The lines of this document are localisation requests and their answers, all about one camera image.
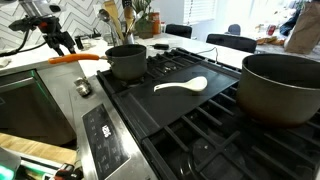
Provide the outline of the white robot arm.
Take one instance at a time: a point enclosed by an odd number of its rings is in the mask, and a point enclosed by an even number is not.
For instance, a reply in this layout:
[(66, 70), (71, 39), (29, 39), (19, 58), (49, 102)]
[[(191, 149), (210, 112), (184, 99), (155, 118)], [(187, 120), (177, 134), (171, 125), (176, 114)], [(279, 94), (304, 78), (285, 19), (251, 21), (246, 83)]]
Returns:
[(38, 28), (46, 44), (59, 56), (64, 55), (61, 45), (65, 46), (71, 54), (75, 54), (75, 42), (67, 31), (62, 31), (59, 18), (55, 16), (55, 13), (65, 11), (63, 6), (49, 3), (47, 0), (18, 0), (18, 3), (26, 12), (26, 16), (11, 23), (9, 25), (11, 30), (28, 33)]

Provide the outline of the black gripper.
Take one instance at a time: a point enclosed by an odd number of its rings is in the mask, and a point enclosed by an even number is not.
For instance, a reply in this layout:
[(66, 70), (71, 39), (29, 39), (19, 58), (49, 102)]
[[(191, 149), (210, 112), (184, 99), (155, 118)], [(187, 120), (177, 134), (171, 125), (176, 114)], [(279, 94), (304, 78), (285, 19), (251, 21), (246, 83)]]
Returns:
[(13, 31), (29, 32), (38, 28), (43, 34), (46, 44), (54, 49), (59, 56), (64, 53), (60, 46), (63, 45), (71, 54), (75, 54), (75, 42), (67, 31), (61, 31), (62, 26), (59, 23), (59, 18), (55, 16), (47, 17), (29, 17), (16, 20), (9, 25)]

